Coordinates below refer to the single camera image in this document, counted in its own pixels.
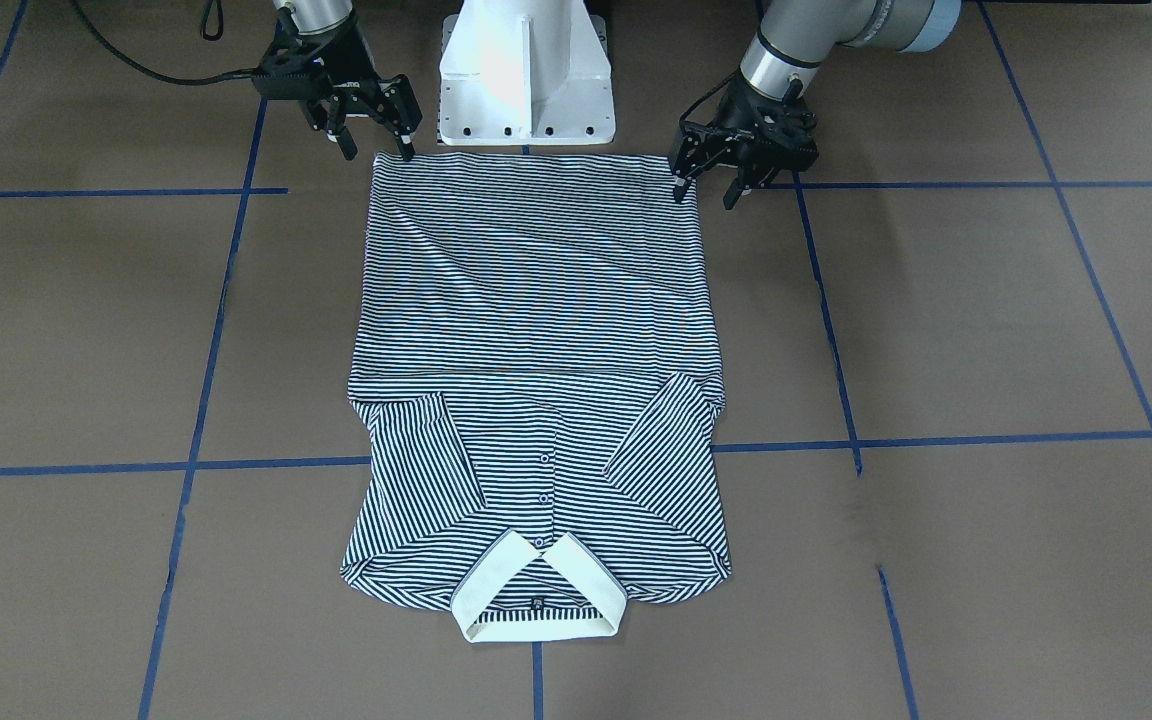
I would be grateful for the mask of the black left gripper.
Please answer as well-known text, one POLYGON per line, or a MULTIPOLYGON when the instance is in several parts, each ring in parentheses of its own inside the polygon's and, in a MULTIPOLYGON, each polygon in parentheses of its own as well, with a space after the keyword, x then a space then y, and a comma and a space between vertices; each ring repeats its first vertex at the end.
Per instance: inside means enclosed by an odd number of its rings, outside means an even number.
POLYGON ((704 173, 726 165, 735 169, 722 199, 723 210, 732 211, 778 173, 812 168, 819 156, 817 115, 804 91, 799 78, 778 97, 761 94, 745 78, 723 78, 702 94, 679 118, 668 159, 672 199, 681 204, 704 173))

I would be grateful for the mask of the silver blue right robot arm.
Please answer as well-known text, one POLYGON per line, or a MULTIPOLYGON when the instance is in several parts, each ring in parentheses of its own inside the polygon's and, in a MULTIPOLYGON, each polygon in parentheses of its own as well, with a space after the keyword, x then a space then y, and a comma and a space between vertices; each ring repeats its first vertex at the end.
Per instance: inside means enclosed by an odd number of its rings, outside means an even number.
POLYGON ((389 132, 404 161, 420 106, 410 79, 381 77, 353 1, 276 1, 278 29, 252 83, 262 99, 293 103, 306 126, 323 132, 348 161, 358 150, 349 118, 369 118, 389 132))

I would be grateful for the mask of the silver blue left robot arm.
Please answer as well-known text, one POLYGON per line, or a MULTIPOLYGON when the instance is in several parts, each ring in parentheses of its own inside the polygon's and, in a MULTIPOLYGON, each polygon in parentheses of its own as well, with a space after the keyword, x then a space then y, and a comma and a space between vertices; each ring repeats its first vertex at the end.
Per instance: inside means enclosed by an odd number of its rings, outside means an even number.
POLYGON ((819 156, 806 90, 836 47, 929 53, 954 32, 960 1, 768 1, 738 67, 679 118, 668 156, 673 200, 717 167, 735 179, 723 209, 819 156))

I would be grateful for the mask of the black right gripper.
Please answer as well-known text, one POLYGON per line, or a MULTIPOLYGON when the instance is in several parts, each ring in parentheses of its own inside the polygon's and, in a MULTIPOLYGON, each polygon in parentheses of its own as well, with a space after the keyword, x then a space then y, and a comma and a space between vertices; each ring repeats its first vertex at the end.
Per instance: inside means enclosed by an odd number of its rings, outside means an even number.
POLYGON ((316 35, 279 29, 252 83, 266 100, 300 104, 308 123, 328 131, 347 161, 358 154, 348 118, 376 120, 396 138, 403 161, 416 156, 414 135, 422 111, 414 86, 407 76, 380 76, 361 26, 335 26, 316 35))

